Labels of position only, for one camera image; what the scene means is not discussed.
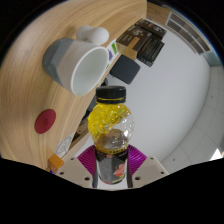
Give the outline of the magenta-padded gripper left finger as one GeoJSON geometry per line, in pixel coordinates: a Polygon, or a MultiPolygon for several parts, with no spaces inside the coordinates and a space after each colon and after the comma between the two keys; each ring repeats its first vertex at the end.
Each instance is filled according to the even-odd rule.
{"type": "Polygon", "coordinates": [[[78,157],[69,159],[57,171],[56,175],[84,188],[96,188],[98,185],[98,171],[95,146],[92,145],[78,157]]]}

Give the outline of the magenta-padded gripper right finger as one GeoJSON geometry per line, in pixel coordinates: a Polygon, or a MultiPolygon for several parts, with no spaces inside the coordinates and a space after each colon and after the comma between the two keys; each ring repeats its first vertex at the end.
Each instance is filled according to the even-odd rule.
{"type": "Polygon", "coordinates": [[[140,188],[168,175],[156,157],[147,157],[132,145],[128,146],[127,186],[140,188]]]}

